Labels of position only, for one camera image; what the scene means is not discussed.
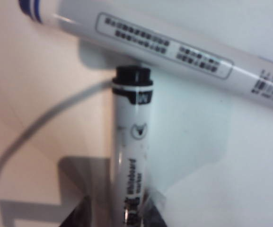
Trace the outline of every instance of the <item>pen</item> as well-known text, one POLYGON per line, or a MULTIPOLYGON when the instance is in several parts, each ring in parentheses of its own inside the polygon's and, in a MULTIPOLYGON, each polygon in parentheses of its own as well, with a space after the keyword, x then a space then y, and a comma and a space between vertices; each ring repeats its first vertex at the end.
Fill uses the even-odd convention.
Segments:
POLYGON ((109 0, 19 0, 34 21, 273 107, 273 62, 109 0))
POLYGON ((135 227, 141 223, 153 82, 147 68, 122 66, 116 71, 111 218, 113 227, 135 227))

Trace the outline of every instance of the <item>white marker barrel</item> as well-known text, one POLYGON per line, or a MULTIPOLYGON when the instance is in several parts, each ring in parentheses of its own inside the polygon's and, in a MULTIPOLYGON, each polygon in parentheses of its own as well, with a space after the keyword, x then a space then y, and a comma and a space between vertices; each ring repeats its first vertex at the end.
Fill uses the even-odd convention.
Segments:
POLYGON ((118 67, 113 79, 114 153, 111 161, 113 227, 139 226, 144 196, 152 100, 150 70, 118 67))
POLYGON ((110 0, 19 0, 33 20, 273 107, 273 62, 110 0))

